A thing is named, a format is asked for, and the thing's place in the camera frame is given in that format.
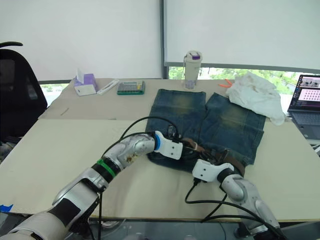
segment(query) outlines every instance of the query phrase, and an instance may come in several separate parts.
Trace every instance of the black office chair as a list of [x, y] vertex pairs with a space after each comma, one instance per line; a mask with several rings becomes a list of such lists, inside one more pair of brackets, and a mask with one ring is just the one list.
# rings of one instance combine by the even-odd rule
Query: black office chair
[[[22, 46], [20, 42], [3, 42], [0, 48]], [[22, 137], [47, 109], [47, 101], [38, 80], [18, 52], [0, 49], [0, 139]]]

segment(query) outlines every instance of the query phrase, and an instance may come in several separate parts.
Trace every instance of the white roller shade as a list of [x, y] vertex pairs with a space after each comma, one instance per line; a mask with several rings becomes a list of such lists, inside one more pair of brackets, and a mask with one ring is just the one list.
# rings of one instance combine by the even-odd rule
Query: white roller shade
[[96, 78], [161, 78], [159, 0], [0, 0], [0, 42], [39, 81], [77, 68]]
[[320, 70], [319, 0], [167, 0], [165, 61]]

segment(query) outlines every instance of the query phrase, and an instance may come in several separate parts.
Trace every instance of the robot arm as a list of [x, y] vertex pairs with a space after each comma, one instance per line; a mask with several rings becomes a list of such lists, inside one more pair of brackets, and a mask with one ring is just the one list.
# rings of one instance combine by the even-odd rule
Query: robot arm
[[63, 240], [68, 233], [87, 231], [88, 218], [99, 204], [99, 194], [133, 158], [153, 151], [178, 160], [183, 144], [154, 134], [137, 134], [114, 145], [92, 167], [83, 171], [55, 197], [52, 207], [27, 218], [1, 240]]
[[[198, 159], [193, 168], [192, 175], [206, 182], [219, 181], [221, 183], [220, 188], [234, 204], [255, 213], [280, 232], [280, 225], [277, 219], [267, 204], [261, 199], [257, 187], [241, 175], [235, 174], [234, 167], [230, 163], [213, 165], [208, 161]], [[252, 217], [251, 214], [242, 209], [238, 208], [238, 212], [240, 215]], [[242, 219], [242, 222], [254, 239], [285, 239], [275, 237], [264, 224], [258, 221]]]
[[[99, 204], [98, 193], [102, 193], [116, 175], [133, 162], [134, 157], [153, 151], [179, 160], [183, 144], [164, 138], [159, 131], [152, 135], [137, 134], [123, 139], [64, 187], [55, 197], [52, 208], [29, 217], [9, 234], [0, 237], [0, 240], [62, 240], [68, 231], [83, 234], [87, 230], [89, 216]], [[198, 159], [192, 174], [206, 182], [219, 181], [220, 187], [234, 204], [254, 212], [265, 222], [279, 228], [278, 221], [261, 200], [256, 186], [233, 171], [230, 163], [213, 165]], [[238, 211], [241, 215], [251, 217], [246, 211]], [[258, 221], [244, 219], [243, 223], [257, 240], [278, 239]]]

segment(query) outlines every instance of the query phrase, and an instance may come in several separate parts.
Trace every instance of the calculator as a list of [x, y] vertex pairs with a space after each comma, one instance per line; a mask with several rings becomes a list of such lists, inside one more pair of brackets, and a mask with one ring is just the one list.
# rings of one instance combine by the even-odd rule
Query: calculator
[[118, 95], [142, 95], [145, 93], [145, 81], [120, 82], [116, 93]]

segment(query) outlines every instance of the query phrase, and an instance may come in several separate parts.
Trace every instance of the black cable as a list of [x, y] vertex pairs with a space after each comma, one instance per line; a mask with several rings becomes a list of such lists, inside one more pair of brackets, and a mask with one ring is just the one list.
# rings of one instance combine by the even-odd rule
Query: black cable
[[179, 133], [178, 133], [178, 128], [177, 126], [170, 120], [164, 118], [164, 117], [161, 117], [161, 116], [145, 116], [145, 117], [142, 117], [136, 121], [134, 121], [124, 132], [123, 134], [121, 135], [120, 139], [122, 140], [124, 138], [124, 136], [126, 135], [126, 133], [129, 131], [130, 128], [132, 128], [133, 125], [135, 125], [136, 123], [142, 121], [142, 120], [145, 120], [145, 119], [161, 119], [161, 120], [164, 120], [164, 121], [167, 121], [168, 123], [170, 123], [172, 126], [174, 126], [175, 128], [175, 132], [176, 132], [176, 135], [178, 136]]
[[222, 228], [222, 231], [223, 231], [223, 233], [224, 233], [224, 240], [227, 240], [226, 230], [225, 230], [224, 226], [222, 226], [222, 223], [221, 223], [221, 222], [219, 222], [219, 224], [220, 224], [220, 227]]
[[210, 220], [215, 220], [215, 219], [221, 219], [221, 218], [225, 218], [225, 219], [235, 219], [235, 218], [237, 218], [237, 219], [249, 219], [249, 220], [253, 220], [253, 221], [262, 223], [262, 222], [260, 222], [258, 219], [256, 219], [255, 217], [252, 217], [252, 216], [230, 215], [230, 214], [223, 214], [223, 215], [211, 216], [211, 217], [208, 217], [208, 221], [210, 221]]
[[[250, 215], [254, 216], [254, 217], [250, 217], [250, 216], [244, 216], [243, 218], [247, 218], [247, 219], [251, 219], [251, 220], [255, 220], [257, 222], [262, 223], [263, 225], [265, 225], [267, 228], [269, 228], [277, 237], [283, 237], [283, 234], [281, 234], [280, 232], [278, 232], [276, 230], [276, 228], [274, 226], [272, 226], [271, 224], [267, 223], [266, 221], [264, 221], [261, 217], [259, 217], [258, 215], [256, 215], [254, 212], [246, 209], [245, 207], [242, 207], [240, 205], [231, 203], [231, 202], [227, 202], [227, 201], [219, 201], [219, 200], [196, 200], [196, 201], [188, 201], [188, 197], [190, 195], [190, 193], [192, 192], [192, 190], [195, 188], [197, 184], [194, 183], [193, 186], [190, 188], [190, 190], [188, 191], [187, 195], [185, 196], [185, 203], [187, 204], [224, 204], [224, 205], [229, 205], [238, 209], [241, 209], [247, 213], [249, 213]], [[209, 217], [206, 221], [211, 220], [211, 219], [215, 219], [216, 216], [212, 216]]]
[[92, 240], [96, 240], [96, 239], [95, 239], [95, 236], [94, 236], [94, 233], [92, 232], [92, 229], [91, 229], [89, 223], [88, 223], [88, 228], [89, 228], [89, 232], [90, 232], [90, 235], [91, 235]]
[[101, 229], [102, 229], [102, 192], [100, 192], [99, 202], [99, 228], [98, 228], [98, 240], [101, 240]]
[[[224, 195], [224, 197], [222, 198], [222, 202], [224, 202], [227, 198], [227, 194]], [[218, 209], [221, 207], [222, 203], [219, 203], [218, 206], [215, 207], [215, 209], [213, 209], [212, 212], [210, 212], [204, 219], [201, 220], [201, 223], [205, 222], [207, 220], [207, 218], [211, 217], [211, 215], [213, 215], [216, 211], [218, 211]]]

